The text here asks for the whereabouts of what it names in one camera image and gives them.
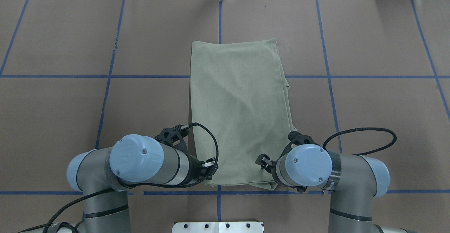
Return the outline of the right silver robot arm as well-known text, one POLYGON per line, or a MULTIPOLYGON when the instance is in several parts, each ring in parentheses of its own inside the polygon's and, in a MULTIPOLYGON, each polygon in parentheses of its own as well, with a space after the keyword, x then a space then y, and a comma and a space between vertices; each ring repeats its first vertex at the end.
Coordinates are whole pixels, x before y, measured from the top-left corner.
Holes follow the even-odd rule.
POLYGON ((326 151, 315 144, 298 145, 275 161, 260 154, 255 163, 279 185, 330 191, 328 232, 410 233, 373 223, 374 198, 387 193, 390 173, 378 159, 326 151))

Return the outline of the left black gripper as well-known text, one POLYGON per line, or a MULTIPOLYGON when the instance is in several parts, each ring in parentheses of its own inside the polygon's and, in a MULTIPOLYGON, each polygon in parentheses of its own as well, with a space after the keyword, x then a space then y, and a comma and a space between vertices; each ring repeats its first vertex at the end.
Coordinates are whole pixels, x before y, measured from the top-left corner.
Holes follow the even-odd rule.
POLYGON ((204 180, 212 180, 212 176, 218 170, 218 159, 212 157, 206 161, 200 161, 194 156, 188 156, 189 171, 188 171, 188 185, 197 185, 204 180))

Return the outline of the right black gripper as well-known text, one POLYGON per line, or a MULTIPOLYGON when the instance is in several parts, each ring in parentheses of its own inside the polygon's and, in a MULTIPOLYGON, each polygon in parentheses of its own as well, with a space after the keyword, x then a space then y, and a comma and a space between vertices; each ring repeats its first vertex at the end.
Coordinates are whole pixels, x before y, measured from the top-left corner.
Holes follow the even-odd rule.
POLYGON ((280 157, 276 160, 271 160, 267 154, 260 154, 255 160, 255 164, 260 166, 260 169, 270 173, 273 177, 280 177, 280 157))

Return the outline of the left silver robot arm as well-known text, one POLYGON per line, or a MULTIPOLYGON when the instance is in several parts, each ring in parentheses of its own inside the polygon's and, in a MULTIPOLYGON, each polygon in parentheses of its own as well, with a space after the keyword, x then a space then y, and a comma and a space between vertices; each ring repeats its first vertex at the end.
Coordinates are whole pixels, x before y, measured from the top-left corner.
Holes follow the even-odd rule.
POLYGON ((74 157, 66 169, 69 185, 83 196, 25 233, 130 233, 128 191, 138 186, 188 188, 210 180, 216 156, 199 161, 187 152, 182 138, 168 141, 129 134, 110 148, 74 157))

